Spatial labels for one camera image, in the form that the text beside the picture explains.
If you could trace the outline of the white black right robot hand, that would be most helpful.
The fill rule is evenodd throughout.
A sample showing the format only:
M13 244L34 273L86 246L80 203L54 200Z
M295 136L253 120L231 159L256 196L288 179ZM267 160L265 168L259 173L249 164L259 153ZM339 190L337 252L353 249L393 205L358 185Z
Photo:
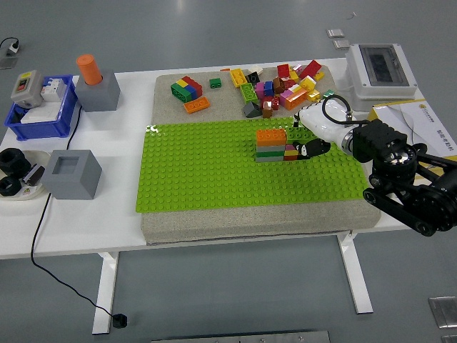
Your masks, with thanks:
M346 108L336 100L328 100L323 106L321 103L303 107L293 116L293 126L304 126L309 129L316 139L306 143L293 142L293 146L304 159L325 154L334 143L342 152L353 155L353 130L355 124L337 124L326 118L323 110L335 121L346 119Z

